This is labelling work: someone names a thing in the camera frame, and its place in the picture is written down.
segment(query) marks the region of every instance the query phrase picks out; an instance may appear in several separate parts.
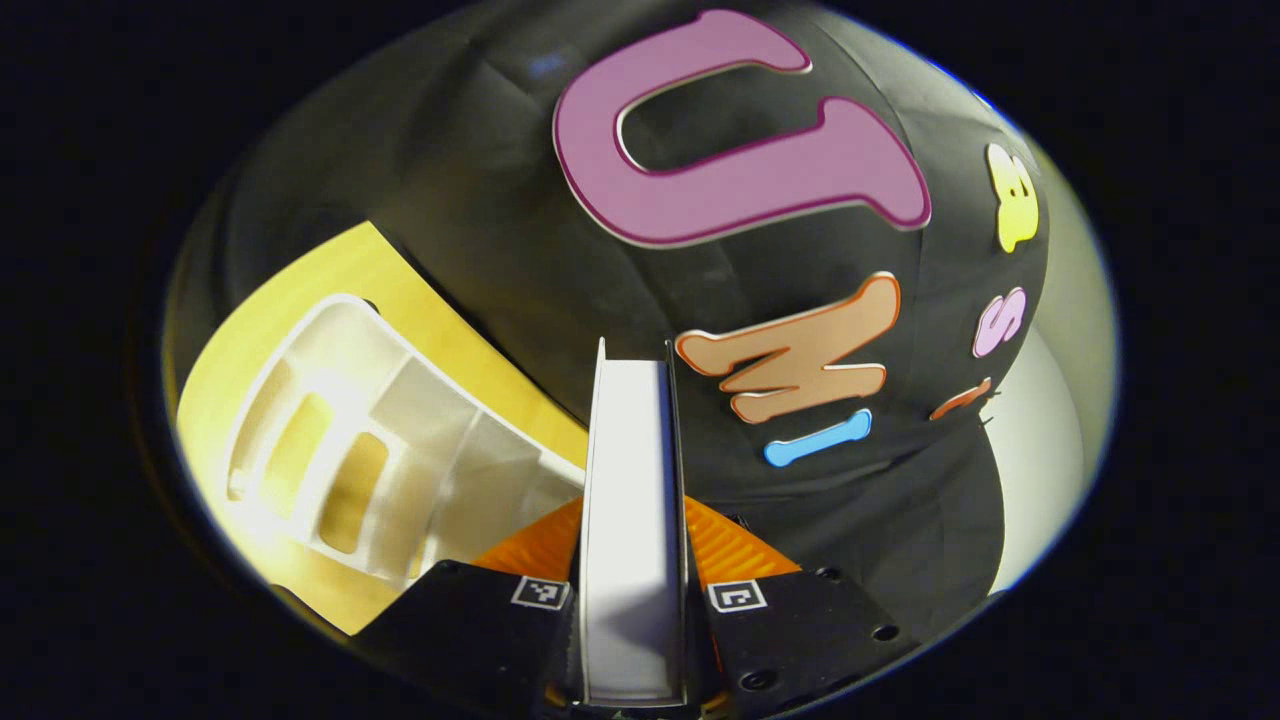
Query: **black background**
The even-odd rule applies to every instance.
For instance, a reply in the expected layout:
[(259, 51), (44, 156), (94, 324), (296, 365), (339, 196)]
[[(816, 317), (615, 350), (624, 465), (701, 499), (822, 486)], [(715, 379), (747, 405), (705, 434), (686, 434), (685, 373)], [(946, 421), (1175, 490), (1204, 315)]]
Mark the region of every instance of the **black background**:
[[(1274, 38), (1254, 37), (1262, 4), (844, 6), (1057, 161), (1106, 243), (1129, 382), (1074, 532), (992, 612), (828, 715), (1268, 715), (1268, 664), (1247, 651), (1274, 620), (1244, 610), (1265, 603), (1275, 557), (1242, 518), (1275, 479), (1268, 425), (1217, 407), (1265, 409), (1268, 384), (1247, 366), (1270, 329), (1247, 313), (1268, 301), (1242, 282), (1274, 263), (1274, 231), (1248, 228), (1276, 219), (1245, 167), (1265, 147), (1245, 129), (1274, 65)], [(10, 6), (5, 716), (448, 716), (201, 565), (154, 492), (172, 468), (148, 469), (136, 441), (125, 343), (138, 304), (157, 309), (148, 258), (255, 136), (442, 10)]]

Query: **orange gripper part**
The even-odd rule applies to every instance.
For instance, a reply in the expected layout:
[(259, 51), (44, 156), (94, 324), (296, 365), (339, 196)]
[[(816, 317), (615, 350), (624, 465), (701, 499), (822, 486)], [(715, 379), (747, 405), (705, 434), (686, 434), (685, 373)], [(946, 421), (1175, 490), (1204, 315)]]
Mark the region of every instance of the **orange gripper part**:
[[(709, 583), (800, 571), (799, 565), (768, 543), (691, 497), (685, 497), (685, 523), (703, 589)], [(579, 497), (511, 536), (474, 565), (512, 575), (567, 582), (581, 527), (582, 498)]]

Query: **foam letter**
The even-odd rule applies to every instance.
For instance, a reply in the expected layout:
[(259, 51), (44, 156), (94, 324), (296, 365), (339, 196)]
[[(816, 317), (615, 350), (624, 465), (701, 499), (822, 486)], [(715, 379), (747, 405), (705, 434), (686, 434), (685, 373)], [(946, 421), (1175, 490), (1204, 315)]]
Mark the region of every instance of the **foam letter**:
[(709, 334), (689, 331), (676, 352), (704, 375), (723, 375), (744, 360), (768, 355), (723, 380), (730, 401), (748, 423), (846, 397), (864, 397), (884, 384), (883, 365), (831, 365), (897, 322), (901, 291), (890, 273), (876, 273), (852, 297), (781, 320)]
[(763, 22), (707, 10), (623, 47), (573, 79), (556, 106), (556, 151), (573, 195), (618, 238), (682, 247), (803, 213), (865, 204), (900, 229), (923, 227), (924, 176), (865, 106), (827, 97), (813, 128), (672, 172), (649, 172), (622, 145), (626, 114), (666, 90), (742, 65), (805, 73), (809, 56)]
[(1000, 201), (1000, 210), (996, 211), (1000, 246), (1005, 252), (1012, 252), (1019, 242), (1036, 237), (1039, 228), (1036, 187), (1023, 161), (998, 145), (987, 146), (987, 165), (991, 167), (991, 184)]
[(1027, 311), (1027, 293), (1020, 287), (1009, 291), (1007, 297), (996, 296), (978, 319), (978, 333), (973, 337), (973, 356), (984, 357), (996, 347), (1011, 340), (1023, 327)]
[(937, 410), (929, 414), (929, 419), (940, 420), (947, 413), (957, 407), (965, 407), (966, 405), (970, 405), (974, 400), (978, 400), (979, 397), (987, 395), (988, 389), (991, 389), (991, 378), (982, 380), (982, 383), (978, 387), (969, 388), (961, 392), (960, 395), (952, 397), (951, 400), (947, 400), (946, 402), (940, 405)]
[(774, 468), (786, 468), (805, 455), (835, 447), (842, 442), (856, 442), (872, 432), (872, 411), (863, 407), (847, 420), (796, 439), (776, 439), (764, 446), (764, 459)]

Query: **black baseball cap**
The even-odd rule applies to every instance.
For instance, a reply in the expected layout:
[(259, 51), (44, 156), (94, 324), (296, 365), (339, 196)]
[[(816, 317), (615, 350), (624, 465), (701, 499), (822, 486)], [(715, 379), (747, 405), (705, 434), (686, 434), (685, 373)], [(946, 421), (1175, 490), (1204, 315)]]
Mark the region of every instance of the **black baseball cap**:
[[(812, 69), (741, 67), (648, 99), (621, 126), (637, 164), (678, 170), (812, 128), (824, 99), (847, 99), (909, 152), (927, 222), (896, 227), (855, 202), (653, 249), (593, 218), (553, 142), (557, 104), (593, 65), (712, 9), (763, 22)], [(202, 322), (177, 328), (178, 373), (253, 290), (365, 220), (584, 425), (599, 338), (611, 356), (660, 360), (685, 333), (812, 316), (887, 273), (899, 292), (891, 327), (828, 360), (882, 366), (869, 395), (746, 421), (723, 377), (677, 364), (685, 483), (801, 565), (840, 568), (913, 635), (933, 637), (987, 597), (1000, 565), (1001, 483), (978, 413), (1039, 301), (1047, 204), (1021, 199), (1041, 182), (1019, 132), (974, 92), (819, 5), (484, 3), (353, 67), (242, 159), (193, 250), (209, 272), (191, 277), (210, 284), (178, 290), (206, 299)], [(1006, 191), (1020, 214), (1014, 240), (1007, 227), (1002, 238)], [(765, 455), (864, 410), (861, 439), (782, 466)]]

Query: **white plastic tray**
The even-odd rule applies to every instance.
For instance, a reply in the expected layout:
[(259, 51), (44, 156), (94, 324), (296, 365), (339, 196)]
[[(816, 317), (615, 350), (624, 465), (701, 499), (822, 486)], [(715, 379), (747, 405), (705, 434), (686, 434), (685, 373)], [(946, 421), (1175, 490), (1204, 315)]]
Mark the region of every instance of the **white plastic tray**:
[[(264, 496), (264, 480), (310, 395), (332, 419), (301, 478), (285, 479), (297, 489), (280, 512)], [(475, 560), (582, 493), (582, 470), (481, 405), (349, 295), (323, 300), (285, 337), (233, 427), (225, 497), (241, 523), (283, 533), (398, 588), (438, 560)], [(385, 461), (355, 548), (343, 552), (321, 537), (321, 518), (364, 433), (385, 447)]]

